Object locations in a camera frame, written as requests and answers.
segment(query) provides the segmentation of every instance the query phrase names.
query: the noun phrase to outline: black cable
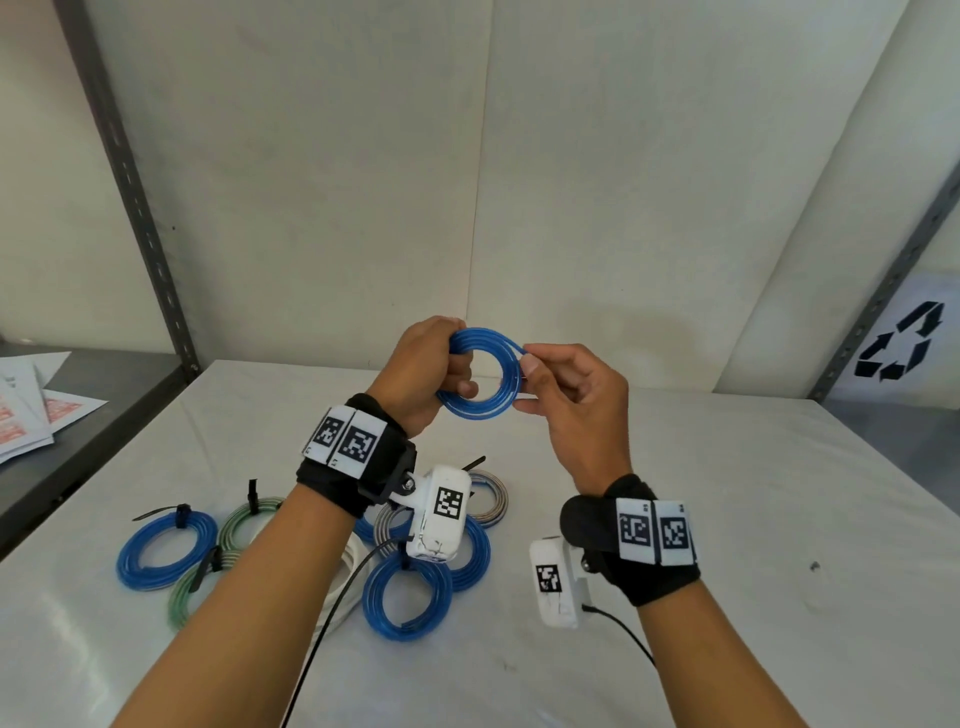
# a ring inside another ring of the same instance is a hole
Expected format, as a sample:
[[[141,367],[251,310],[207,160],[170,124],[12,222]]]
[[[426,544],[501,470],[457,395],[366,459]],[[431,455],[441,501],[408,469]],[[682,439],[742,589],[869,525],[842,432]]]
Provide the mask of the black cable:
[[[294,704],[297,702],[297,698],[300,697],[300,689],[303,687],[303,681],[306,680],[307,670],[309,670],[310,666],[313,664],[313,658],[317,654],[317,647],[320,646],[320,640],[324,638],[324,635],[326,634],[326,628],[330,626],[330,621],[333,620],[333,615],[337,611],[337,607],[340,606],[340,602],[343,600],[344,595],[349,591],[350,584],[353,582],[353,579],[356,578],[356,575],[360,573],[364,565],[370,561],[373,558],[373,555],[378,553],[381,548],[387,544],[399,544],[404,541],[406,541],[405,538],[391,539],[390,541],[385,541],[382,544],[374,546],[371,552],[364,556],[364,559],[360,562],[359,566],[353,570],[353,573],[350,575],[347,583],[344,584],[344,588],[340,591],[340,596],[338,596],[337,600],[333,602],[333,607],[330,608],[330,614],[326,616],[324,628],[320,630],[320,634],[317,636],[317,641],[314,643],[313,649],[310,650],[310,656],[306,659],[306,665],[303,666],[303,670],[300,672],[300,679],[297,681],[297,688],[294,690],[293,697],[290,698],[290,705],[287,706],[287,714],[283,717],[283,722],[280,723],[280,728],[286,728],[287,723],[290,722],[290,715],[294,712]]]
[[[593,613],[593,614],[595,614],[595,615],[603,615],[603,616],[606,617],[607,619],[612,619],[612,620],[615,621],[617,624],[619,624],[621,627],[623,627],[623,628],[627,631],[627,634],[630,635],[631,639],[636,643],[636,646],[643,650],[643,654],[647,656],[647,659],[650,661],[650,664],[651,664],[652,666],[654,666],[654,667],[657,666],[657,663],[654,662],[654,656],[650,654],[650,650],[648,650],[648,649],[643,645],[643,643],[636,638],[636,635],[633,633],[633,631],[630,629],[630,627],[628,627],[628,626],[627,626],[626,624],[624,624],[622,621],[620,621],[619,619],[617,619],[616,617],[614,617],[610,612],[604,612],[602,609],[597,609],[596,607],[592,607],[592,606],[590,606],[589,604],[584,604],[583,609],[584,609],[585,612],[591,612],[591,613]]]

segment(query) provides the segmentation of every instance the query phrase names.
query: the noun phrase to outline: recycling symbol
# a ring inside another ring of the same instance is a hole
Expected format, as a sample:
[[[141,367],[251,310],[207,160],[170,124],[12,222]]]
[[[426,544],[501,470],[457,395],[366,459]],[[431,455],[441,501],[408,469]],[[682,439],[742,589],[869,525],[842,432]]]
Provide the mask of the recycling symbol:
[[[926,301],[914,308],[910,313],[904,316],[897,323],[896,331],[881,333],[876,341],[863,350],[858,357],[856,367],[853,369],[855,376],[864,376],[867,379],[879,374],[879,380],[900,379],[907,372],[916,369],[926,358],[926,353],[930,348],[930,334],[944,322],[944,304],[936,301]],[[880,361],[874,361],[874,358],[883,352],[889,345],[890,340],[898,333],[904,333],[909,328],[915,326],[921,319],[924,322],[920,328],[913,333],[919,335],[921,340],[914,344],[913,351],[906,364],[900,364],[896,359],[889,364]]]

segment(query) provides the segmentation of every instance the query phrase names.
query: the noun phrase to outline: fingernail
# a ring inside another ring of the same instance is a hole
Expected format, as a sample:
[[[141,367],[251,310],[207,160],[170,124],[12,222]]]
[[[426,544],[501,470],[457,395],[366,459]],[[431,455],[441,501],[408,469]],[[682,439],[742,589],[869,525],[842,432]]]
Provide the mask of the fingernail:
[[[520,358],[520,369],[526,376],[531,375],[540,365],[540,360],[531,353],[526,353]]]

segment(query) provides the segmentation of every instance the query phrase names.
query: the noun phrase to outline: forearm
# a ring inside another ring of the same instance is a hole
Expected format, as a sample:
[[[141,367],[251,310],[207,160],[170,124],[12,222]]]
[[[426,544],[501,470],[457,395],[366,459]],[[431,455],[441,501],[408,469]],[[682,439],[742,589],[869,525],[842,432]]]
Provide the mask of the forearm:
[[[702,581],[637,613],[678,728],[805,728]]]
[[[353,524],[298,485],[156,661],[114,727],[278,725]]]

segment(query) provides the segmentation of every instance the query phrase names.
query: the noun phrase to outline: stack of papers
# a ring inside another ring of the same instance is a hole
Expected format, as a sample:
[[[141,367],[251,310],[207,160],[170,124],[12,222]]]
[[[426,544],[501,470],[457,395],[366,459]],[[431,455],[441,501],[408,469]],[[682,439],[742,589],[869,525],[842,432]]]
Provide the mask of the stack of papers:
[[[0,463],[52,445],[54,433],[106,404],[44,388],[69,355],[0,357]]]

